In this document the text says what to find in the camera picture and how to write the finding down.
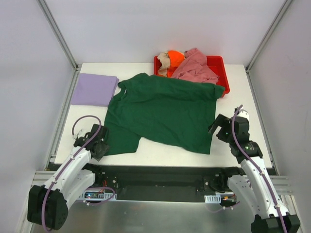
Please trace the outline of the green t shirt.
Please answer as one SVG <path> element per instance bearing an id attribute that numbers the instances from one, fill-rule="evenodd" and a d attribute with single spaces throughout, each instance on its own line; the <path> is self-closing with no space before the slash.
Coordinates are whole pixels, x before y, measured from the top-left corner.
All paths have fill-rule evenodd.
<path id="1" fill-rule="evenodd" d="M 134 153 L 141 138 L 209 154 L 209 126 L 224 88 L 140 73 L 118 83 L 120 91 L 109 103 L 108 155 Z"/>

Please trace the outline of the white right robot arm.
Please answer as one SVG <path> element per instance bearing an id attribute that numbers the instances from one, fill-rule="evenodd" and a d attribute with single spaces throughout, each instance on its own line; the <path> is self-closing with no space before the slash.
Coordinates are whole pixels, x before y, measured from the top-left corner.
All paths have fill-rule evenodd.
<path id="1" fill-rule="evenodd" d="M 223 168 L 209 182 L 218 193 L 232 191 L 239 201 L 248 205 L 254 215 L 253 233 L 296 233 L 300 228 L 297 215 L 290 214 L 269 177 L 258 144 L 249 139 L 248 113 L 238 110 L 232 118 L 219 114 L 209 126 L 217 138 L 229 144 L 230 151 L 241 166 Z"/>

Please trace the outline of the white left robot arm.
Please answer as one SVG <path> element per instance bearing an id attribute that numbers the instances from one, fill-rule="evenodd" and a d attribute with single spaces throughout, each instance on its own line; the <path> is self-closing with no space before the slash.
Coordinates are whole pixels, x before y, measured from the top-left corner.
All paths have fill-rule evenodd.
<path id="1" fill-rule="evenodd" d="M 101 160 L 108 152 L 109 130 L 93 124 L 91 131 L 78 137 L 59 169 L 42 185 L 29 191 L 27 220 L 51 230 L 65 223 L 69 209 L 89 188 L 104 189 L 104 174 L 90 160 Z"/>

